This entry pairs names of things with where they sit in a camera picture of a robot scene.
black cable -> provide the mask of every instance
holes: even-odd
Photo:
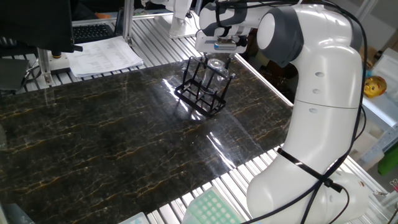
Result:
[[[365,127],[366,127],[366,113],[365,113],[365,109],[363,108],[362,105],[361,105],[361,110],[362,110],[363,119],[364,119],[364,121],[363,121],[363,127],[362,127],[361,132],[359,132],[358,136],[355,138],[355,141],[356,141],[356,140],[361,136],[361,134],[365,131]]]
[[[322,182],[318,182],[317,184],[318,185],[315,187],[315,190],[312,192],[310,201],[308,202],[307,207],[305,208],[304,215],[303,215],[303,218],[301,219],[300,224],[304,224],[305,223],[305,220],[307,219],[308,213],[310,213],[310,209],[311,209],[312,203],[315,200],[315,196],[317,196],[317,193],[318,193],[320,187],[322,186]]]
[[[343,212],[347,209],[347,207],[348,207],[348,204],[349,204],[349,193],[348,193],[348,191],[347,191],[347,189],[345,189],[343,186],[341,186],[340,185],[340,187],[346,192],[346,194],[347,194],[347,203],[346,203],[346,205],[344,206],[344,208],[342,209],[342,211],[329,223],[329,224],[332,224],[333,222],[335,222],[337,219],[338,219],[338,217],[340,217],[341,216],[341,214],[343,214]]]
[[[24,77],[24,79],[22,79],[21,87],[20,87],[18,90],[8,90],[8,91],[4,91],[5,94],[6,94],[6,95],[7,95],[7,94],[14,94],[14,93],[18,92],[19,90],[23,89],[23,88],[26,86],[26,84],[27,84],[28,81],[32,81],[32,80],[35,80],[35,79],[39,78],[39,77],[41,76],[41,74],[42,74],[41,72],[39,72],[38,75],[37,75],[36,77],[29,79],[29,75],[32,75],[32,74],[33,74],[33,71],[34,71],[35,69],[37,69],[37,68],[39,68],[39,66],[30,68],[30,69],[27,71],[26,76]]]
[[[195,27],[197,27],[198,30],[201,30],[198,28],[197,20],[195,19],[195,15],[193,15],[192,12],[189,12],[189,14],[191,14],[191,16],[193,17],[193,20],[195,21]]]
[[[302,195],[298,196],[296,199],[294,199],[294,200],[292,200],[291,202],[289,202],[289,203],[287,203],[287,204],[285,204],[285,205],[283,205],[283,206],[281,206],[281,207],[275,209],[274,211],[269,212],[269,213],[267,213],[267,214],[265,214],[265,215],[262,215],[262,216],[260,216],[260,217],[253,218],[253,219],[251,219],[251,220],[249,220],[249,221],[246,221],[246,222],[244,222],[244,223],[241,223],[241,224],[250,224],[250,223],[258,222],[258,221],[260,221],[260,220],[263,220],[263,219],[265,219],[265,218],[268,218],[268,217],[270,217],[270,216],[273,216],[273,215],[275,215],[276,213],[285,210],[286,208],[289,208],[290,206],[294,205],[295,203],[297,203],[298,201],[300,201],[301,199],[303,199],[304,197],[306,197],[309,193],[311,193],[312,191],[314,191],[316,186],[317,186],[317,185],[315,184],[315,185],[312,186],[310,189],[308,189],[306,192],[304,192]]]

computer monitor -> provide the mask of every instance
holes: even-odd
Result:
[[[54,52],[73,52],[70,0],[0,0],[0,37]]]

metal bracket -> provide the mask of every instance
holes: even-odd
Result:
[[[50,60],[49,60],[49,54],[47,53],[47,50],[38,48],[37,53],[39,55],[40,70],[42,71],[42,77],[39,77],[39,78],[44,78],[44,82],[46,85],[54,86],[55,84],[54,84],[54,81],[52,80],[52,76],[51,76]]]
[[[124,0],[124,17],[123,17],[123,38],[133,46],[132,41],[132,17],[134,15],[134,0]]]

wall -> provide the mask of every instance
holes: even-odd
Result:
[[[360,0],[355,0],[356,4],[347,0],[332,0],[332,1],[354,15],[359,9],[358,3]],[[397,5],[398,7],[398,1],[393,0],[394,3],[391,6],[384,1],[387,0],[380,0],[379,3],[375,6],[372,13],[370,13],[362,22],[362,25],[366,32],[366,37],[368,38],[368,45],[378,50],[384,47],[384,45],[392,37],[392,35],[396,32],[398,28],[398,14],[394,13],[394,11],[396,11],[397,8],[395,7],[393,9],[386,10],[386,8],[394,7],[395,5]],[[394,19],[394,21],[386,23],[382,19],[380,19],[379,16],[377,17],[375,16],[383,14],[383,12],[385,12],[384,17],[387,18],[386,20],[389,20],[388,18],[391,19],[395,16],[397,16],[397,19],[396,20]]]

yellow object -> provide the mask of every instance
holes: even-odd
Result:
[[[370,99],[375,96],[380,96],[383,94],[387,89],[386,81],[378,76],[369,77],[365,81],[365,89],[364,93]]]

